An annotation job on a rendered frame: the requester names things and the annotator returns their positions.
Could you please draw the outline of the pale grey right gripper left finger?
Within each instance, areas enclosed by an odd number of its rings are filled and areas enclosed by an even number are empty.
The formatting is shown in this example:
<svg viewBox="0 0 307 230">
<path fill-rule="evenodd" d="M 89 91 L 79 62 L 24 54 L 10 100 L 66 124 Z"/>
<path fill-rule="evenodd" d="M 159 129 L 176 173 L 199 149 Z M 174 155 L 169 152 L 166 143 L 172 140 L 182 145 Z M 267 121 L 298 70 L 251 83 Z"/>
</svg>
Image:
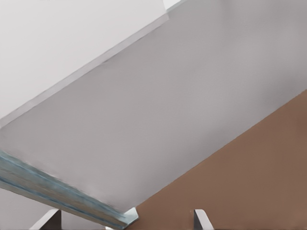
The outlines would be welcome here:
<svg viewBox="0 0 307 230">
<path fill-rule="evenodd" d="M 49 210 L 29 230 L 61 230 L 61 210 Z"/>
</svg>

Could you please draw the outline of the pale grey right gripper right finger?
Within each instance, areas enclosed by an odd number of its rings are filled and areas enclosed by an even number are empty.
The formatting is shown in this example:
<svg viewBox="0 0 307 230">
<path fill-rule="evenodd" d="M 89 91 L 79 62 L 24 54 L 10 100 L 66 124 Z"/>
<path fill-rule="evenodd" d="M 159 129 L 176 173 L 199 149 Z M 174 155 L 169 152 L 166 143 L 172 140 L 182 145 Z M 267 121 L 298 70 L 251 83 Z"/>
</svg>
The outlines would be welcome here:
<svg viewBox="0 0 307 230">
<path fill-rule="evenodd" d="M 203 209 L 194 210 L 193 230 L 213 230 L 213 225 Z"/>
</svg>

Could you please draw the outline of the silver frame post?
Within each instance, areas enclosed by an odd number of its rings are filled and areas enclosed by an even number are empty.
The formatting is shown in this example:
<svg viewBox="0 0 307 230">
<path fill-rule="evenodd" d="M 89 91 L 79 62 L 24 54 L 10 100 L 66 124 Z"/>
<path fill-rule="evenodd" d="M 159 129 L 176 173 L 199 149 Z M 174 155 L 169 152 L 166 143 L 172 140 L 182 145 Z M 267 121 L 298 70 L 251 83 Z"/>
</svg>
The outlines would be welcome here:
<svg viewBox="0 0 307 230">
<path fill-rule="evenodd" d="M 139 218 L 134 207 L 120 212 L 2 150 L 0 188 L 116 230 Z"/>
</svg>

